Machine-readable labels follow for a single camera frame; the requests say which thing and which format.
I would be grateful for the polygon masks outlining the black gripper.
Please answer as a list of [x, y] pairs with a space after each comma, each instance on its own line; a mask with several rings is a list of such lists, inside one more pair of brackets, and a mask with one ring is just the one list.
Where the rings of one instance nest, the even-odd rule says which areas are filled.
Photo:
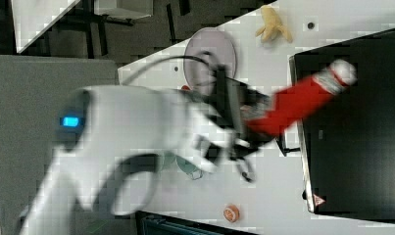
[[216, 66], [211, 69], [215, 79], [213, 88], [208, 96], [212, 105], [223, 118], [222, 124], [235, 131], [231, 150], [232, 160], [244, 159], [271, 142], [274, 136], [252, 130], [246, 121], [258, 118], [264, 114], [271, 98], [226, 75], [226, 66]]

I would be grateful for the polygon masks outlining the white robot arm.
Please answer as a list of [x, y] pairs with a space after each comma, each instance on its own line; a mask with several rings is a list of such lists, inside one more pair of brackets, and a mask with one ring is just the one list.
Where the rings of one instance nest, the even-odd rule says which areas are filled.
[[70, 235], [74, 205], [103, 218], [126, 216], [152, 200], [166, 156], [205, 172], [271, 141], [244, 119], [269, 96], [216, 70], [209, 94], [129, 85], [77, 89], [59, 112], [52, 162], [19, 235]]

